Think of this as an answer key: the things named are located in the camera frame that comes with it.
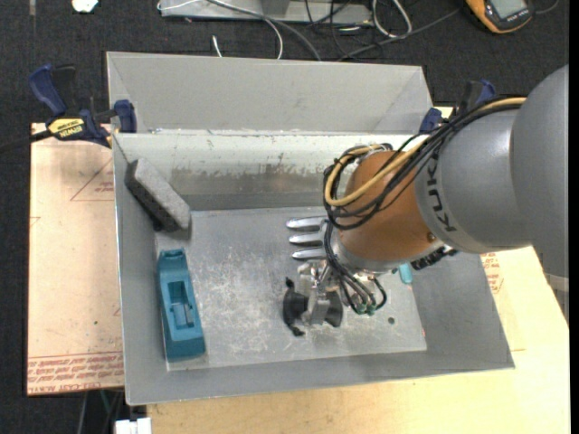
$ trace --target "blue stapler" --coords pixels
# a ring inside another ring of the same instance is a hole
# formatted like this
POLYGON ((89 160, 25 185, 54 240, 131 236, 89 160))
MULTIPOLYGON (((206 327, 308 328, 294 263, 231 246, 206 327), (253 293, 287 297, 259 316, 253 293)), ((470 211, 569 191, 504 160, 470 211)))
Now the blue stapler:
POLYGON ((169 362, 205 353, 205 340, 185 251, 162 250, 157 261, 157 285, 169 362))

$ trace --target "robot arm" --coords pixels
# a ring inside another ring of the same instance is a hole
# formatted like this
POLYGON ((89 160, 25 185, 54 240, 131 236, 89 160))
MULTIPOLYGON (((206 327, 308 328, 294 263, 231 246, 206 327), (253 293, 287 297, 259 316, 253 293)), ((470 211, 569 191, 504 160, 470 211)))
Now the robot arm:
POLYGON ((459 111, 395 151, 345 151, 324 173, 326 256, 305 283, 318 293, 300 297, 291 285, 304 316, 339 315, 325 288, 372 315, 385 302, 380 273, 449 251, 534 246, 552 285, 566 285, 568 77, 565 66, 527 98, 495 96, 459 111))

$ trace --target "yellow cable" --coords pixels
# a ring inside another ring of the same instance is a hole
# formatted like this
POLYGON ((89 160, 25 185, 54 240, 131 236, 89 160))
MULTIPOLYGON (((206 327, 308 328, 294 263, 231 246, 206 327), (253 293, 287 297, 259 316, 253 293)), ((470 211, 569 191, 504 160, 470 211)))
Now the yellow cable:
MULTIPOLYGON (((523 104, 525 102, 525 99, 527 99, 527 98, 526 97, 513 97, 513 98, 507 98, 507 99, 499 99, 497 101, 493 101, 492 103, 489 103, 488 105, 485 105, 485 106, 477 109, 477 112, 485 111, 487 109, 492 109, 492 108, 495 108, 497 106, 523 104)), ((347 155, 342 156, 338 160, 338 162, 336 163, 334 168, 332 169, 332 172, 330 173, 329 177, 327 178, 326 188, 324 189, 324 198, 326 199, 326 202, 332 206, 335 206, 335 207, 345 206, 347 204, 350 204, 351 202, 353 202, 354 200, 356 200, 357 198, 362 196, 365 192, 367 192, 370 187, 372 187, 374 184, 376 184, 377 182, 382 180, 382 178, 384 178, 386 175, 388 175, 391 172, 393 172, 394 170, 396 170, 405 161, 407 161, 410 157, 412 157, 412 155, 414 153, 416 153, 416 151, 418 151, 418 148, 420 146, 422 146, 423 143, 424 143, 424 141, 422 141, 421 143, 419 143, 415 147, 411 148, 407 152, 397 156, 392 161, 392 163, 390 163, 390 165, 388 165, 387 167, 382 169, 380 172, 378 172, 376 175, 374 175, 374 177, 372 177, 370 180, 368 180, 365 184, 360 186, 357 190, 355 190, 351 194, 348 194, 347 196, 344 196, 343 198, 334 199, 334 198, 332 198, 331 188, 332 188, 332 185, 334 184, 334 180, 336 180, 336 177, 337 177, 339 171, 344 167, 344 165, 348 161, 351 161, 352 159, 354 159, 356 156, 363 155, 363 154, 367 153, 368 151, 380 148, 381 146, 380 145, 365 146, 363 148, 355 149, 352 152, 348 153, 347 155)))
MULTIPOLYGON (((418 145, 416 145, 414 148, 410 149, 409 151, 397 156, 387 167, 382 169, 380 172, 378 172, 376 175, 374 175, 374 177, 372 177, 370 180, 368 180, 365 184, 360 186, 360 188, 358 188, 357 190, 355 190, 351 194, 344 196, 343 198, 333 199, 332 195, 331 195, 331 188, 332 188, 332 185, 334 184, 334 180, 336 179, 336 176, 337 176, 339 170, 344 166, 344 164, 353 158, 353 156, 342 157, 341 159, 339 159, 337 165, 332 169, 332 172, 330 173, 329 177, 327 178, 326 188, 325 188, 325 192, 324 192, 324 197, 326 198, 326 202, 328 204, 333 205, 333 206, 345 206, 347 204, 350 204, 355 199, 359 198, 362 194, 364 194, 366 191, 368 191, 368 189, 372 185, 374 185, 377 182, 379 182, 380 180, 382 180, 382 178, 385 175, 390 174, 391 172, 396 170, 398 167, 400 167, 414 153, 416 153, 416 151, 418 151, 418 148, 422 145, 422 143, 423 142, 419 143, 418 145)), ((369 151, 369 149, 365 150, 364 148, 360 148, 359 150, 356 150, 356 151, 359 151, 359 152, 358 153, 352 153, 352 154, 356 154, 356 156, 357 156, 360 154, 367 153, 369 151)))

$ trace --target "clamp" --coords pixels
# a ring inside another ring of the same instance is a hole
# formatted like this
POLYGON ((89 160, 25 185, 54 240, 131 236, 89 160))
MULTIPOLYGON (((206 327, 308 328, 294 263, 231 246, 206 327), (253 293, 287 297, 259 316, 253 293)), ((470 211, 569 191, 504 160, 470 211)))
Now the clamp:
POLYGON ((94 114, 87 108, 76 108, 74 100, 74 79, 76 69, 67 64, 53 68, 44 64, 28 77, 34 96, 52 112, 46 121, 46 130, 32 135, 30 141, 48 137, 59 140, 85 140, 105 147, 111 147, 110 132, 101 123, 113 117, 120 119, 120 132, 137 131, 137 117, 133 105, 127 99, 115 102, 113 109, 94 114))

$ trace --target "orange device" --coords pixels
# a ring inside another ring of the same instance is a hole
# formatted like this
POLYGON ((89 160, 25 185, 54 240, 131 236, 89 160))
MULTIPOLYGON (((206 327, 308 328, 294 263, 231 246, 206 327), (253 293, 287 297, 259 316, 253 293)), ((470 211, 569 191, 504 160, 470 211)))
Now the orange device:
POLYGON ((529 0, 464 0, 470 12, 493 33, 511 33, 535 14, 529 0))

